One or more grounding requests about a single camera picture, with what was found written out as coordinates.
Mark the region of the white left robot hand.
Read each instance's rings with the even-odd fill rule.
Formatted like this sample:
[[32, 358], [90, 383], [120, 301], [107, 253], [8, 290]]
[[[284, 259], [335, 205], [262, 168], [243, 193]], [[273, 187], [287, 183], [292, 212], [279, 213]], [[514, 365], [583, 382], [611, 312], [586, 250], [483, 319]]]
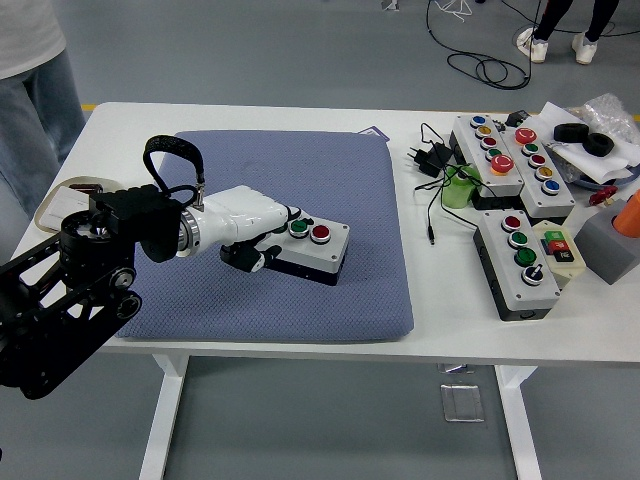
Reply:
[[225, 262], [247, 273], [256, 272], [282, 251], [280, 247], [259, 251], [256, 245], [303, 212], [245, 185], [208, 195], [200, 210], [192, 210], [198, 227], [192, 252], [219, 244]]

